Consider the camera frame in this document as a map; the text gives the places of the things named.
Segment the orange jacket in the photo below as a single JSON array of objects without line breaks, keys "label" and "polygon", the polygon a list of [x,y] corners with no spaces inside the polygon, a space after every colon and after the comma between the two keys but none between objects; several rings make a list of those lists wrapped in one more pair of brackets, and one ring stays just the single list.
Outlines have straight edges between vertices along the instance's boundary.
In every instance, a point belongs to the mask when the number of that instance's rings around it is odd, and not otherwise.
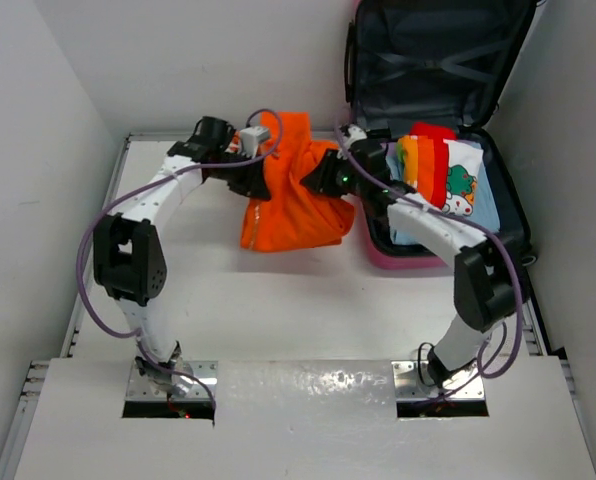
[{"label": "orange jacket", "polygon": [[329,149],[337,145],[311,136],[305,112],[264,113],[260,124],[280,144],[263,161],[270,200],[251,199],[245,210],[240,246],[260,253],[339,245],[352,228],[355,207],[341,198],[311,192],[301,180],[311,173]]}]

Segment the frog print shirt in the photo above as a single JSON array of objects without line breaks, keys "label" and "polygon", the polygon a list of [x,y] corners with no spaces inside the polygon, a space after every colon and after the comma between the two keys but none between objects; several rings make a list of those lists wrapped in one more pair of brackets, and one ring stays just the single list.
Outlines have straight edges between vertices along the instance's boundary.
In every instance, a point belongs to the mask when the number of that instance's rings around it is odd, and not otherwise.
[{"label": "frog print shirt", "polygon": [[418,122],[395,142],[404,183],[445,213],[470,216],[475,209],[484,152],[447,128]]}]

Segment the pink suitcase with dark lining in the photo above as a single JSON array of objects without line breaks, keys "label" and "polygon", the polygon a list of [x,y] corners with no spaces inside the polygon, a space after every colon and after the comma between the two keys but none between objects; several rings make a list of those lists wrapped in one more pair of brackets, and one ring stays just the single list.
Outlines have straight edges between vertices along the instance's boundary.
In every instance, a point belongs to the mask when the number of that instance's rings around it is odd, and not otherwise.
[{"label": "pink suitcase with dark lining", "polygon": [[485,126],[534,19],[534,1],[359,1],[348,26],[345,100],[354,123],[383,142],[417,122],[447,127],[484,151],[480,202],[536,262],[512,177]]}]

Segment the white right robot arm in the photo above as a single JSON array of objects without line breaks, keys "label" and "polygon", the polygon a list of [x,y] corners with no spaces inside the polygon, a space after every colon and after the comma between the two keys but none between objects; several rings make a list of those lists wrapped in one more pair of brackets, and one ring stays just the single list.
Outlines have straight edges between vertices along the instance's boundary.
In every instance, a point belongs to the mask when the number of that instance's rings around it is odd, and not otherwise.
[{"label": "white right robot arm", "polygon": [[[301,181],[315,194],[356,197],[366,215],[412,236],[453,273],[455,317],[427,356],[427,378],[436,388],[469,365],[484,379],[504,375],[520,351],[527,299],[516,243],[465,218],[444,213],[411,187],[396,182],[387,149],[357,125],[334,129],[336,147]],[[496,369],[484,361],[488,339],[516,318],[514,343]]]}]

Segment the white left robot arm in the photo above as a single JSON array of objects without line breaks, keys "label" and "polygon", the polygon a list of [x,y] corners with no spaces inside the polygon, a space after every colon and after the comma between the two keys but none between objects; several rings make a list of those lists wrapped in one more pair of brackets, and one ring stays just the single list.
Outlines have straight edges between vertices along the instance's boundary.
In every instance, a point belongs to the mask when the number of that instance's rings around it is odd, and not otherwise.
[{"label": "white left robot arm", "polygon": [[160,233],[184,200],[208,178],[219,178],[245,196],[270,197],[263,186],[269,128],[236,130],[203,117],[192,136],[174,143],[151,181],[119,201],[93,229],[95,282],[122,311],[139,349],[140,373],[163,389],[191,384],[166,309],[157,300],[168,268]]}]

